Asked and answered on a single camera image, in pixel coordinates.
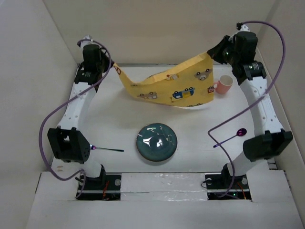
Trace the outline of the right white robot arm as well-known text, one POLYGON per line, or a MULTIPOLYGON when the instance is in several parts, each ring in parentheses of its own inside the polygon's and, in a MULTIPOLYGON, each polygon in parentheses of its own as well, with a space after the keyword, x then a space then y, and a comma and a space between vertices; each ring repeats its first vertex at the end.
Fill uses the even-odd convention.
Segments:
POLYGON ((264 65, 255 61, 258 38, 255 33, 240 31, 224 38, 208 55, 216 62, 229 64, 238 85, 244 93, 254 124, 254 137, 243 143, 243 151, 223 167, 221 184, 231 188, 248 170, 279 156, 293 140, 291 131, 285 131, 276 117, 268 92, 264 65))

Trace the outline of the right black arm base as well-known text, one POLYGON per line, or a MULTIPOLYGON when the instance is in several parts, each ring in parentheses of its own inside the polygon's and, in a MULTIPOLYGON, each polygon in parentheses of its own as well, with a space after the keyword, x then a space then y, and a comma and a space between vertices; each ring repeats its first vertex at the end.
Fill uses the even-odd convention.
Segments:
POLYGON ((201 187, 207 191, 208 200, 251 200, 247 176, 235 177, 228 193, 222 196, 229 188, 231 179, 224 180, 220 173, 207 173, 201 187))

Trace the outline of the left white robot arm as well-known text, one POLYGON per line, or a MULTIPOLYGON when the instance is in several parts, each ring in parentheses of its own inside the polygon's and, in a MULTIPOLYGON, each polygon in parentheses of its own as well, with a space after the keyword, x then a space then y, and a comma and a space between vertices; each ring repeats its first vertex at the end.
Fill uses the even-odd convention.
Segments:
POLYGON ((81 132, 83 121, 99 85, 112 68, 113 62, 107 49, 90 35, 78 41, 83 55, 79 64, 69 101, 62 119, 55 128, 50 128, 47 137, 56 159, 74 163, 90 177, 95 189, 106 185, 106 177, 101 174, 102 166, 95 161, 91 145, 81 132))

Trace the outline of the yellow vehicle-print cloth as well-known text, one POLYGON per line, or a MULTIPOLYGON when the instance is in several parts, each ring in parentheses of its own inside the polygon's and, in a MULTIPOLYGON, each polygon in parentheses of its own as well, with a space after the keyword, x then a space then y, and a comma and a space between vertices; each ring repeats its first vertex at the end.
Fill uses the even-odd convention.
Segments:
POLYGON ((138 83, 118 64, 113 67, 125 90, 135 99, 177 107, 195 107, 214 99, 213 60, 206 52, 138 83))

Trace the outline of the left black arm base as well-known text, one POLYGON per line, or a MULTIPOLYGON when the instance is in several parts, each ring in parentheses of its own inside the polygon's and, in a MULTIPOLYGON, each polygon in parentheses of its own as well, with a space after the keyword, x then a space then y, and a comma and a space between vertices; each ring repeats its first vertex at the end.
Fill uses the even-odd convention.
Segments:
POLYGON ((76 178, 78 183, 76 199, 84 201, 121 200, 121 174, 104 174, 102 179, 86 177, 76 178))

